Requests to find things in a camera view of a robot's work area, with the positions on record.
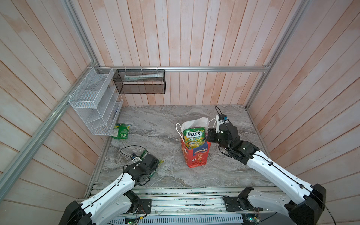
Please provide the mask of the green candy bag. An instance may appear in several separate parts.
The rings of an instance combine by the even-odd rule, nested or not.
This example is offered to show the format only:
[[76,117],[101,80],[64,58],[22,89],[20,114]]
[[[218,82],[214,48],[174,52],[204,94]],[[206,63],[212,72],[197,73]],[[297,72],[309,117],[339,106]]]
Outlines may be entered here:
[[195,127],[183,131],[184,143],[188,149],[195,149],[205,143],[205,128]]
[[114,128],[113,128],[113,132],[112,132],[112,139],[115,140],[127,140],[128,139],[128,134],[130,131],[130,124],[115,124]]
[[150,154],[145,150],[141,155],[140,168],[146,173],[146,175],[151,178],[155,171],[164,163],[163,160],[159,160],[154,155]]

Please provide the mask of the red paper bag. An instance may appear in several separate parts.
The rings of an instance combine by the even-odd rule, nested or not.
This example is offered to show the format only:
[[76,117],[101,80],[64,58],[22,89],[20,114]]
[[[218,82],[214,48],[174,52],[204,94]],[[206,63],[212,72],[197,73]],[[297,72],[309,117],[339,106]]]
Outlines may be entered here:
[[[188,128],[205,128],[205,143],[195,149],[188,149],[184,143],[183,131]],[[209,149],[211,143],[206,141],[208,135],[207,129],[209,128],[209,119],[207,117],[202,117],[197,120],[187,121],[182,124],[177,123],[175,129],[181,139],[181,149],[185,158],[185,162],[189,168],[204,166],[207,163],[207,158],[209,155]]]

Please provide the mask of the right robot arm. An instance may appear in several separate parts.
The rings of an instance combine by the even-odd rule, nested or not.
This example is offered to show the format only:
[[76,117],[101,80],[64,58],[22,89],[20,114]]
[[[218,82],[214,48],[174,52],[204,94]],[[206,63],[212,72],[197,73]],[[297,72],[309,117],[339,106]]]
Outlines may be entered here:
[[311,185],[291,174],[267,157],[251,142],[240,139],[237,127],[222,122],[208,129],[207,141],[226,150],[225,155],[258,171],[284,193],[284,197],[244,188],[237,197],[236,207],[242,211],[267,209],[288,216],[297,225],[315,225],[326,209],[326,189]]

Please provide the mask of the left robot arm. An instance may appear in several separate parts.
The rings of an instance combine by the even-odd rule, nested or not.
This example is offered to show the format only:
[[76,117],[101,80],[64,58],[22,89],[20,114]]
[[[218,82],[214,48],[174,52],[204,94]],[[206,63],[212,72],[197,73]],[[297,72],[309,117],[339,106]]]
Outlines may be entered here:
[[150,181],[159,165],[152,154],[131,165],[124,166],[123,173],[96,195],[78,203],[71,202],[65,209],[60,225],[106,225],[124,213],[138,209],[139,197],[132,189]]

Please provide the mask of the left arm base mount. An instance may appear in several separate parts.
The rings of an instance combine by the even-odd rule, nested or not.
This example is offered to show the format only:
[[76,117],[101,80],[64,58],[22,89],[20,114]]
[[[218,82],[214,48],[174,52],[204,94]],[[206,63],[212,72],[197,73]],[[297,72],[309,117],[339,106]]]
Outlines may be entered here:
[[124,196],[127,197],[131,203],[129,209],[126,211],[127,214],[143,213],[147,215],[151,213],[152,200],[150,198],[139,198],[139,196],[131,190],[126,192]]

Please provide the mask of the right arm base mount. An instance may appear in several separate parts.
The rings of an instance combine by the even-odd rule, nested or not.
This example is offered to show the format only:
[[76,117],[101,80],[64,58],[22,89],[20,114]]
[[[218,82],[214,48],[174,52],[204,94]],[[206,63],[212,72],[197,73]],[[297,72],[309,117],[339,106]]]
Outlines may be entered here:
[[261,212],[263,208],[255,208],[253,207],[249,200],[248,195],[251,191],[253,191],[253,187],[244,188],[237,197],[230,196],[222,196],[222,199],[225,203],[227,212]]

